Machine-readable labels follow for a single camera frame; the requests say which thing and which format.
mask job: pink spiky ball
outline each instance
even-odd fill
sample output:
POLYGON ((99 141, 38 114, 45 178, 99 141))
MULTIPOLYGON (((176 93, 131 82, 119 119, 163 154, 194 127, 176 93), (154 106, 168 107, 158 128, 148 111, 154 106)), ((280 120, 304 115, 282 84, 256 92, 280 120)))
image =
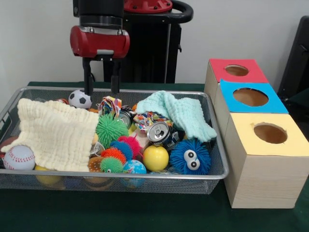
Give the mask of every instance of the pink spiky ball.
POLYGON ((120 136, 118 141, 127 143, 133 152, 133 159, 135 160, 138 155, 140 155, 141 146, 138 140, 130 136, 120 136))

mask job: wooden box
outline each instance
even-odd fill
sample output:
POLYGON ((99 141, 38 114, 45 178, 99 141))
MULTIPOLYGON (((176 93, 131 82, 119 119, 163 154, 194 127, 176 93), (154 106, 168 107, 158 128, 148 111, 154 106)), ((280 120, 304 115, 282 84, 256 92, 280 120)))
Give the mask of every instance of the wooden box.
POLYGON ((288 114, 268 83, 236 83, 221 80, 213 105, 223 138, 230 112, 288 114))
POLYGON ((309 174, 309 143, 288 114, 231 113, 225 179, 232 208, 293 208, 309 174))
POLYGON ((214 104, 221 80, 230 82, 268 83, 254 59, 210 59, 204 92, 214 104))

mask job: wire basket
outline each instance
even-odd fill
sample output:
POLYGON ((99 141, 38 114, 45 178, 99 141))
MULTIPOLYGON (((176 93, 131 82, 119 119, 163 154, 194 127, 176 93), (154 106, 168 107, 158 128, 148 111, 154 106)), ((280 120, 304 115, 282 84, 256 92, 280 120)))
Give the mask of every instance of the wire basket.
MULTIPOLYGON (((3 142, 11 136, 18 136, 20 133, 17 113, 19 99, 27 98, 36 101, 67 99, 74 90, 76 88, 58 87, 25 87, 18 90, 0 113, 0 119, 2 120, 0 141, 3 142)), ((94 89, 92 107, 95 107, 95 103, 100 103, 104 96, 117 97, 122 100, 123 105, 132 106, 154 92, 121 90, 120 93, 115 95, 108 89, 94 89)), ((0 169, 0 189, 210 194, 219 180, 224 179, 228 174, 225 150, 211 101, 208 95, 201 92, 170 91, 170 93, 177 99, 187 97, 199 100, 205 121, 217 131, 218 137, 216 140, 208 144, 211 157, 211 168, 208 175, 113 174, 0 169), (132 183, 138 183, 140 186, 128 188, 128 186, 132 186, 132 183)))

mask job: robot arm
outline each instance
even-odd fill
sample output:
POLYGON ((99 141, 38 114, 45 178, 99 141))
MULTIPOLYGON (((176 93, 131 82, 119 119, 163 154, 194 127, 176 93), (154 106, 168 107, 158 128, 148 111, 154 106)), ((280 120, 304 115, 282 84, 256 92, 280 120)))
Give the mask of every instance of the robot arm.
POLYGON ((90 62, 113 60, 112 92, 119 92, 120 61, 130 46, 128 33, 122 29, 124 0, 73 0, 73 14, 80 19, 70 33, 75 56, 83 58, 85 94, 91 96, 93 83, 90 62))

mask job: soccer ball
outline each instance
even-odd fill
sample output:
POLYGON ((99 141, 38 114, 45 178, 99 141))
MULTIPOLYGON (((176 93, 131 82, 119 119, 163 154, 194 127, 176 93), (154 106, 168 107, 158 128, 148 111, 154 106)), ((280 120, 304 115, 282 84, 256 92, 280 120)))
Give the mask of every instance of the soccer ball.
POLYGON ((92 105, 92 99, 83 90, 78 89, 70 94, 69 105, 76 108, 89 109, 92 105))

